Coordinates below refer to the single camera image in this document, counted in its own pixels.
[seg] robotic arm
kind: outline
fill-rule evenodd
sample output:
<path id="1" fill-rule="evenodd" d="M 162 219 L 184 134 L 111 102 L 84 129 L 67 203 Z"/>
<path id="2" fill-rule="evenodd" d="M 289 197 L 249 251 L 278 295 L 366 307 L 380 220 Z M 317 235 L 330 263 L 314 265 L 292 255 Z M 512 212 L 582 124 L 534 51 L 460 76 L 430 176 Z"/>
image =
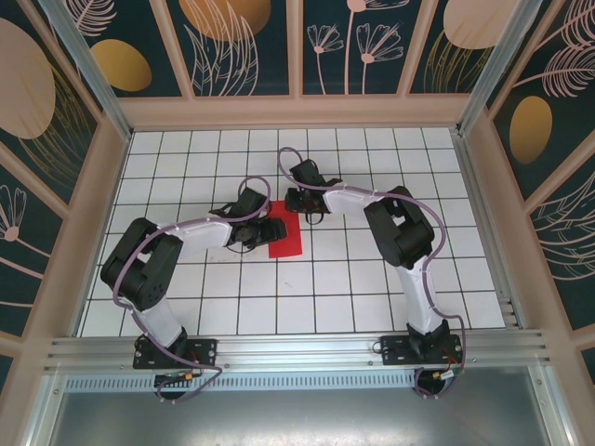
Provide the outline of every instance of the robotic arm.
<path id="1" fill-rule="evenodd" d="M 339 179 L 325 181 L 312 160 L 303 161 L 290 171 L 294 179 L 303 185 L 327 188 L 340 182 Z M 404 187 L 397 187 L 391 192 L 411 197 Z M 144 247 L 141 253 L 145 257 L 135 258 L 119 289 L 120 299 L 132 308 L 135 319 L 146 330 L 135 344 L 135 368 L 184 368 L 179 359 L 214 365 L 214 354 L 201 356 L 196 349 L 201 341 L 188 340 L 186 331 L 167 304 L 165 293 L 180 259 L 204 249 L 234 243 L 253 249 L 284 238 L 287 232 L 281 219 L 267 216 L 249 218 L 257 214 L 266 200 L 260 193 L 245 188 L 236 203 L 211 211 L 221 219 L 169 227 L 173 229 L 160 233 Z M 461 361 L 458 336 L 450 334 L 448 322 L 430 305 L 424 289 L 424 272 L 426 276 L 429 272 L 423 268 L 432 252 L 434 230 L 417 205 L 364 190 L 300 188 L 287 191 L 285 208 L 307 215 L 334 213 L 366 217 L 379 252 L 399 275 L 407 303 L 408 336 L 380 338 L 385 364 L 443 364 L 446 359 L 450 363 L 453 356 Z M 238 221 L 244 216 L 249 219 Z M 113 289 L 125 263 L 130 262 L 140 244 L 147 243 L 144 241 L 151 234 L 155 236 L 158 230 L 163 232 L 145 218 L 133 221 L 101 269 L 101 279 Z M 430 296 L 434 297 L 430 277 L 428 288 Z M 147 337 L 158 343 L 161 349 Z M 439 387 L 430 391 L 438 393 L 441 390 L 442 387 Z"/>
<path id="2" fill-rule="evenodd" d="M 340 180 L 326 182 L 316 164 L 308 159 L 290 169 L 299 183 L 317 187 L 330 187 Z M 411 197 L 399 186 L 390 192 Z M 334 188 L 328 191 L 289 189 L 285 196 L 289 211 L 304 214 L 365 215 L 378 251 L 392 265 L 403 287 L 407 304 L 409 347 L 422 361 L 441 358 L 443 347 L 451 338 L 447 320 L 430 306 L 423 286 L 423 266 L 432 251 L 434 230 L 415 204 L 375 196 L 373 192 Z M 428 286 L 435 301 L 430 272 Z"/>
<path id="3" fill-rule="evenodd" d="M 174 317 L 165 298 L 174 269 L 179 260 L 205 249 L 241 243 L 248 249 L 281 240 L 287 232 L 279 218 L 257 216 L 242 222 L 226 222 L 226 218 L 249 216 L 263 206 L 266 197 L 245 188 L 236 203 L 211 211 L 221 219 L 205 220 L 192 226 L 175 227 L 149 243 L 142 254 L 149 258 L 135 259 L 120 286 L 121 300 L 132 307 L 136 319 L 149 335 L 174 355 L 192 359 L 192 345 L 184 328 Z M 126 230 L 101 269 L 100 277 L 112 289 L 125 262 L 139 244 L 159 227 L 146 218 L 138 218 Z M 177 363 L 164 356 L 145 339 L 137 341 L 134 365 L 145 368 L 172 368 Z"/>

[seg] mounting plate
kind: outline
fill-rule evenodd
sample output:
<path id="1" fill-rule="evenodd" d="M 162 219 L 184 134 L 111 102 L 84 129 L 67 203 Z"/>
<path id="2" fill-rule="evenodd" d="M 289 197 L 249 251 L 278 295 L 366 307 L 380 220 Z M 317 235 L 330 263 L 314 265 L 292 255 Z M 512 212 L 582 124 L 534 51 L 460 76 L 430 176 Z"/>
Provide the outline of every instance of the mounting plate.
<path id="1" fill-rule="evenodd" d="M 458 362 L 463 360 L 461 340 L 457 334 L 448 335 L 440 345 L 436 346 L 435 353 L 430 353 L 425 360 L 420 359 L 409 346 L 409 335 L 407 334 L 382 336 L 379 342 L 384 365 L 448 364 L 448 356 L 444 354 L 443 348 L 446 348 Z"/>
<path id="2" fill-rule="evenodd" d="M 134 344 L 135 353 L 132 368 L 135 370 L 188 369 L 189 366 L 173 361 L 164 355 L 152 342 L 141 336 Z M 216 339 L 188 339 L 184 359 L 198 361 L 203 365 L 215 365 L 217 358 Z"/>

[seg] red paper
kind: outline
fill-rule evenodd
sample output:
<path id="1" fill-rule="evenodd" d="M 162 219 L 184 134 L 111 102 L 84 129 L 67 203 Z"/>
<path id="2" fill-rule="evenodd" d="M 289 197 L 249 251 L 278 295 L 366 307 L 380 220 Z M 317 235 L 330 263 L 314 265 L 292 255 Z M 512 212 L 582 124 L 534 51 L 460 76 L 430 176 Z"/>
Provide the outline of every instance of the red paper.
<path id="1" fill-rule="evenodd" d="M 269 243 L 269 258 L 301 256 L 301 231 L 299 215 L 285 210 L 285 202 L 272 202 L 270 217 L 280 218 L 287 229 L 287 237 Z"/>

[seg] white tile floor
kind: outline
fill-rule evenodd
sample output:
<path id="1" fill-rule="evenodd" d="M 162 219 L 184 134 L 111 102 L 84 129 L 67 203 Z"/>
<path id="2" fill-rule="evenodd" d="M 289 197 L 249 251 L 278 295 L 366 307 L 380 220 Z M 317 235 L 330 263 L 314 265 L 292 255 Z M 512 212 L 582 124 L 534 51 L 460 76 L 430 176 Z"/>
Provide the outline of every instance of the white tile floor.
<path id="1" fill-rule="evenodd" d="M 272 198 L 283 199 L 289 183 L 276 166 L 276 150 L 283 146 L 310 156 L 329 179 L 377 190 L 404 184 L 436 210 L 449 236 L 431 266 L 439 306 L 461 314 L 472 329 L 504 327 L 448 129 L 328 128 L 135 134 L 81 335 L 139 334 L 97 278 L 134 218 L 171 223 L 206 216 L 213 206 L 235 200 L 246 174 L 266 177 Z M 266 246 L 243 256 L 217 249 L 178 264 L 168 297 L 189 334 L 405 329 L 403 288 L 382 261 L 365 218 L 327 216 L 314 227 L 300 221 L 301 256 L 269 259 Z"/>

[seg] dark teal wallpaper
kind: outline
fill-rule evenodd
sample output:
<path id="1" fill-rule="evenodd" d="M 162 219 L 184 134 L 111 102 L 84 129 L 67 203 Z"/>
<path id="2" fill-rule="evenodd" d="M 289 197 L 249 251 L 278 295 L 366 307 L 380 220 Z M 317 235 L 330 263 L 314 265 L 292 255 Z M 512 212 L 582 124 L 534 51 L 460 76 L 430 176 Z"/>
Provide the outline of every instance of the dark teal wallpaper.
<path id="1" fill-rule="evenodd" d="M 149 0 L 64 0 L 64 5 L 118 98 L 181 96 Z M 35 6 L 47 21 L 37 0 Z"/>
<path id="2" fill-rule="evenodd" d="M 396 93 L 419 5 L 305 0 L 304 94 Z"/>
<path id="3" fill-rule="evenodd" d="M 519 61 L 519 58 L 521 57 L 524 49 L 526 48 L 527 43 L 529 42 L 529 40 L 531 40 L 533 33 L 536 31 L 537 26 L 539 26 L 539 22 L 543 19 L 543 16 L 546 13 L 546 11 L 548 10 L 550 5 L 551 5 L 551 0 L 543 0 L 542 1 L 541 6 L 539 7 L 539 11 L 537 12 L 537 15 L 535 16 L 533 22 L 531 23 L 529 30 L 527 31 L 527 34 L 522 39 L 522 42 L 519 45 L 519 48 L 517 49 L 516 53 L 514 54 L 514 57 L 510 61 L 507 69 L 502 74 L 502 77 L 500 77 L 500 80 L 498 81 L 496 87 L 494 88 L 494 91 L 490 95 L 490 98 L 487 100 L 487 108 L 488 109 L 492 108 L 492 104 L 494 103 L 498 94 L 500 93 L 500 90 L 502 89 L 502 85 L 504 85 L 504 83 L 509 79 L 510 72 L 514 69 L 514 66 Z"/>
<path id="4" fill-rule="evenodd" d="M 62 52 L 64 53 L 64 55 L 66 56 L 66 58 L 68 59 L 68 61 L 76 69 L 76 72 L 78 73 L 78 77 L 81 79 L 81 81 L 83 81 L 83 84 L 85 84 L 86 90 L 91 95 L 91 98 L 93 98 L 93 100 L 95 101 L 95 104 L 103 112 L 103 106 L 98 101 L 97 97 L 95 96 L 95 93 L 93 92 L 93 90 L 91 89 L 91 87 L 89 86 L 89 84 L 87 83 L 85 77 L 78 70 L 78 67 L 76 66 L 76 63 L 74 62 L 74 59 L 71 57 L 71 54 L 68 52 L 68 49 L 66 49 L 66 46 L 64 46 L 64 44 L 62 43 L 61 39 L 58 38 L 58 35 L 56 34 L 56 31 L 54 30 L 54 28 L 52 27 L 52 25 L 49 23 L 49 20 L 47 19 L 47 16 L 46 16 L 46 13 L 44 12 L 44 10 L 39 5 L 38 0 L 33 0 L 33 5 L 37 9 L 37 12 L 39 12 L 39 15 L 41 16 L 41 18 L 46 23 L 47 28 L 54 35 L 54 39 L 58 42 L 59 47 L 62 49 Z"/>
<path id="5" fill-rule="evenodd" d="M 439 0 L 410 93 L 470 93 L 514 0 Z"/>
<path id="6" fill-rule="evenodd" d="M 0 355 L 0 395 L 2 395 L 2 389 L 4 383 L 7 381 L 8 372 L 10 372 L 10 366 L 12 365 L 12 358 L 9 356 Z"/>
<path id="7" fill-rule="evenodd" d="M 15 0 L 0 5 L 0 60 L 0 142 L 69 203 L 97 122 Z"/>
<path id="8" fill-rule="evenodd" d="M 531 219 L 571 326 L 595 323 L 595 155 Z"/>
<path id="9" fill-rule="evenodd" d="M 595 386 L 595 347 L 587 348 L 582 352 L 583 360 L 585 360 L 585 364 L 587 365 L 588 374 L 591 377 L 591 382 L 593 386 Z"/>
<path id="10" fill-rule="evenodd" d="M 196 96 L 288 95 L 285 0 L 167 0 Z"/>
<path id="11" fill-rule="evenodd" d="M 594 8 L 564 4 L 494 118 L 525 199 L 595 129 Z"/>
<path id="12" fill-rule="evenodd" d="M 0 166 L 0 331 L 21 336 L 62 220 Z"/>

